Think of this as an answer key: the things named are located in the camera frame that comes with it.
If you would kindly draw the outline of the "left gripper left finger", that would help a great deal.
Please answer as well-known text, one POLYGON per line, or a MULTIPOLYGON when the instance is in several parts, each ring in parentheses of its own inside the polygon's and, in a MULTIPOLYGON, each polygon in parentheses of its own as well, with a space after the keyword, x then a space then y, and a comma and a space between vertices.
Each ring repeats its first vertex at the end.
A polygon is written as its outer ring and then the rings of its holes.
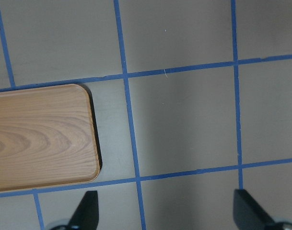
POLYGON ((67 224, 68 230, 96 230, 98 226, 98 192, 87 191, 67 224))

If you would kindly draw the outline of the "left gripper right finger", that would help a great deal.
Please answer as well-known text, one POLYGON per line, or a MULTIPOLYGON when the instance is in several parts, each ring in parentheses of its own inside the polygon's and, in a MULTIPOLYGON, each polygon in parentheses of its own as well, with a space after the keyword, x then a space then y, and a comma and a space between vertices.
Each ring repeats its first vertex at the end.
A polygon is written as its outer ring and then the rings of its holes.
POLYGON ((245 190, 235 189, 233 219, 239 230, 274 230, 276 222, 245 190))

